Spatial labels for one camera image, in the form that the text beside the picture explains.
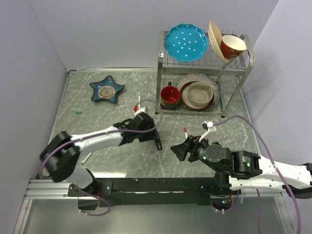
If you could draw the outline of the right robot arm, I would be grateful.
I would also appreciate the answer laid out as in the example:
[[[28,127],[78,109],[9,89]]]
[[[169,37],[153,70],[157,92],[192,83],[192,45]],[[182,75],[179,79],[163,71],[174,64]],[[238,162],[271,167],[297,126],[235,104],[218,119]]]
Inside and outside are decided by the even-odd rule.
[[[188,136],[171,147],[179,161],[201,161],[211,168],[214,180],[203,188],[214,195],[226,195],[244,189],[273,190],[294,195],[297,199],[312,196],[312,165],[299,166],[276,163],[248,151],[232,151],[218,142],[210,144],[197,136]]]

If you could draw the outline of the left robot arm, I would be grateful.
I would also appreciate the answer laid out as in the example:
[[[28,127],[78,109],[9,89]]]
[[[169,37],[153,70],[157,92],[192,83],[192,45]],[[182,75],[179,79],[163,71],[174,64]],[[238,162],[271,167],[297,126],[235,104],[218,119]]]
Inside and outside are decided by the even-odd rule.
[[[154,119],[146,112],[139,112],[134,118],[97,132],[71,136],[62,131],[40,154],[39,174],[47,170],[55,183],[68,181],[79,187],[84,195],[93,195],[97,190],[95,178],[89,170],[76,167],[79,157],[104,148],[132,143],[136,139],[139,142],[153,140],[157,149],[162,150]]]

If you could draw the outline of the white pen near left arm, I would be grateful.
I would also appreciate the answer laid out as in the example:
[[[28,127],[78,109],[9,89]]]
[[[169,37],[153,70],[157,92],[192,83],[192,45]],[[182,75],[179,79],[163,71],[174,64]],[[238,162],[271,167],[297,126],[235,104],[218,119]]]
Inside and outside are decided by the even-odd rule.
[[[86,161],[91,157],[91,155],[93,154],[93,152],[90,152],[83,160],[82,160],[82,165],[86,163]]]

